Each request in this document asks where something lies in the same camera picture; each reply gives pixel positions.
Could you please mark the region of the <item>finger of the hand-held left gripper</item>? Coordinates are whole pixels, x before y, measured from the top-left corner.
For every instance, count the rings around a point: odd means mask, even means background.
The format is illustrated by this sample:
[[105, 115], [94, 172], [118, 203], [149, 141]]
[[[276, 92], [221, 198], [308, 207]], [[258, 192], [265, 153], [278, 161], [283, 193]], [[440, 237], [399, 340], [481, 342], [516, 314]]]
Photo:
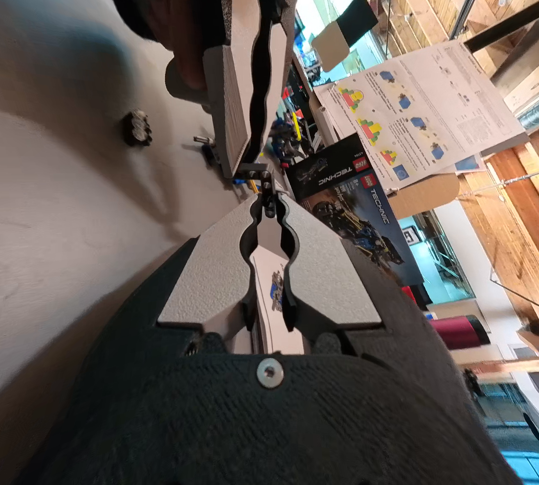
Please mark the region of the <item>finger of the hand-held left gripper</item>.
[[223, 43], [205, 50], [204, 73], [215, 143], [226, 178], [233, 178], [251, 140], [252, 55], [260, 29], [258, 0], [218, 0]]
[[290, 67], [288, 51], [282, 24], [269, 23], [260, 29], [252, 57], [253, 94], [248, 115], [251, 139], [246, 162], [254, 162], [266, 145]]

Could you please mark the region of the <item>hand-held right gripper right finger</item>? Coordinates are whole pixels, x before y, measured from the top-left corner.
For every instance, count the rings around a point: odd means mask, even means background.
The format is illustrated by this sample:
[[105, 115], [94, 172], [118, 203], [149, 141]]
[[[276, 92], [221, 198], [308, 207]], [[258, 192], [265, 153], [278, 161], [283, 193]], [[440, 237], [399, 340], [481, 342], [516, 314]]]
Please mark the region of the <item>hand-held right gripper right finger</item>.
[[277, 195], [276, 210], [280, 247], [288, 259], [282, 290], [287, 328], [316, 340], [323, 333], [381, 327], [341, 238], [286, 194]]

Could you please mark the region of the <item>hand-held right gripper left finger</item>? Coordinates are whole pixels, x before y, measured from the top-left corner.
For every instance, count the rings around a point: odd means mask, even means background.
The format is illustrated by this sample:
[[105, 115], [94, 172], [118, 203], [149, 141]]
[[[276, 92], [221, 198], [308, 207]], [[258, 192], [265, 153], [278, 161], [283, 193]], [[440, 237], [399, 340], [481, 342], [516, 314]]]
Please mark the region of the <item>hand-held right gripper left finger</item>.
[[252, 195], [200, 234], [157, 326], [216, 333], [232, 352], [264, 350], [252, 261], [262, 212]]

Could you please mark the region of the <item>grey angled lego beam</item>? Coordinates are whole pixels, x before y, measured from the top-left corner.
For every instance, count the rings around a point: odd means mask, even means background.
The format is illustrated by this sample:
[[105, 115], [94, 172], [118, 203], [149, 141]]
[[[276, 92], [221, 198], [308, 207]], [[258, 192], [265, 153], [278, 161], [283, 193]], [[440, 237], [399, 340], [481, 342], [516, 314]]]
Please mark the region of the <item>grey angled lego beam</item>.
[[269, 165], [261, 163], [241, 164], [236, 172], [236, 179], [245, 182], [257, 196], [262, 198], [262, 206], [267, 218], [274, 218], [277, 213], [277, 189]]

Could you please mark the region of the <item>partly built lego model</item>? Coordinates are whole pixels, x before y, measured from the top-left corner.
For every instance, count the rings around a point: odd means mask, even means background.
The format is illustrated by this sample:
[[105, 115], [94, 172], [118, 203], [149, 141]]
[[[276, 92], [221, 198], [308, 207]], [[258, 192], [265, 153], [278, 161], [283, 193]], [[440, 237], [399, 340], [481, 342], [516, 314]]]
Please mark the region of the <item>partly built lego model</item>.
[[227, 186], [242, 186], [245, 185], [254, 194], [259, 193], [259, 187], [252, 179], [246, 180], [242, 178], [226, 178], [223, 167], [221, 165], [216, 142], [211, 137], [194, 136], [193, 141], [200, 144], [201, 153], [206, 161], [206, 164], [212, 169], [219, 172]]

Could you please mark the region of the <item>open lego instruction booklet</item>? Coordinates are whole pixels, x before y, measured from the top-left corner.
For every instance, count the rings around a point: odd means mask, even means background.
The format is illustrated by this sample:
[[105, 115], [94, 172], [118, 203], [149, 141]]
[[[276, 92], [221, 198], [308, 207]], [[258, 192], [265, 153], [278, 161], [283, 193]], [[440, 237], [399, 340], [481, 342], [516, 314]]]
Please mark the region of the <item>open lego instruction booklet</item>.
[[287, 261], [261, 246], [252, 253], [250, 261], [254, 267], [264, 353], [304, 354], [302, 335], [297, 329], [288, 330], [282, 312], [284, 270]]

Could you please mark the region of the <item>lego set box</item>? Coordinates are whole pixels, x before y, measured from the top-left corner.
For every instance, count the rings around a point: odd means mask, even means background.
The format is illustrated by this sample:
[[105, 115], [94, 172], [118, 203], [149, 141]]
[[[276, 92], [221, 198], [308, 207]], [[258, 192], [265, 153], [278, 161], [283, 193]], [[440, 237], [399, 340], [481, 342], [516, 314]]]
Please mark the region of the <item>lego set box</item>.
[[296, 202], [400, 286], [424, 282], [360, 137], [354, 133], [290, 166]]

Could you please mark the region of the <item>person's left hand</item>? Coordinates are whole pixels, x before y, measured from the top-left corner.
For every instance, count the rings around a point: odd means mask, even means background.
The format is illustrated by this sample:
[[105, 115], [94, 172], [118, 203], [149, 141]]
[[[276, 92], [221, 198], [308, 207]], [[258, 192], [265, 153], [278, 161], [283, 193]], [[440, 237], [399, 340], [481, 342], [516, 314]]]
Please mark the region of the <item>person's left hand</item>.
[[190, 89], [206, 90], [195, 0], [153, 0], [148, 22], [158, 42], [173, 52], [176, 68], [185, 84]]

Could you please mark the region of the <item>black and beige card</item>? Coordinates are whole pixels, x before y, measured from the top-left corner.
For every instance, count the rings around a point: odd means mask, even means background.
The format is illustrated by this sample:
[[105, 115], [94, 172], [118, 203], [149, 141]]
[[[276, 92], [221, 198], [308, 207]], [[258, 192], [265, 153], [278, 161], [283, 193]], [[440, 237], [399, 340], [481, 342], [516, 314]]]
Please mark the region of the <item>black and beige card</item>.
[[378, 18], [368, 0], [352, 0], [311, 43], [322, 70], [329, 72], [345, 60], [351, 47], [377, 24]]

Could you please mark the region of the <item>brown cardboard piece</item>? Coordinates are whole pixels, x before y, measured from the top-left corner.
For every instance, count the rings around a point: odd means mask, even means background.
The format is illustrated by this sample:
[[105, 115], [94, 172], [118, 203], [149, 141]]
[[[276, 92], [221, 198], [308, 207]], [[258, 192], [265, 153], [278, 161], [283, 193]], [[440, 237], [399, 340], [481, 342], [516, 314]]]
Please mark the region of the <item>brown cardboard piece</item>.
[[395, 217], [400, 220], [449, 204], [459, 191], [460, 182], [456, 174], [436, 174], [391, 191], [387, 198]]

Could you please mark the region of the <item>red cylinder bottle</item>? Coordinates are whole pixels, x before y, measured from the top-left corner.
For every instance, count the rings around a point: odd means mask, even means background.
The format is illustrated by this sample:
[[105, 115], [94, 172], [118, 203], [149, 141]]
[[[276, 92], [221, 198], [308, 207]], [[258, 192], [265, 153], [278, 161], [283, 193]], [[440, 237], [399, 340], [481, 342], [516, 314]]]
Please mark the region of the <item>red cylinder bottle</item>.
[[429, 320], [449, 350], [465, 350], [490, 345], [489, 335], [475, 315]]

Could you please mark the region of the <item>hanging printed instruction sheet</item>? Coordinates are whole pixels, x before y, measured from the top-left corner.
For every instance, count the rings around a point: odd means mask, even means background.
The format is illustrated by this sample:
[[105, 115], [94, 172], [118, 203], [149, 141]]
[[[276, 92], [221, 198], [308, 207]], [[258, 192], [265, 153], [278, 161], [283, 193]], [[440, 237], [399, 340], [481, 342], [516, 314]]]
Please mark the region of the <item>hanging printed instruction sheet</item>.
[[338, 133], [358, 134], [386, 191], [526, 133], [458, 40], [391, 58], [314, 93]]

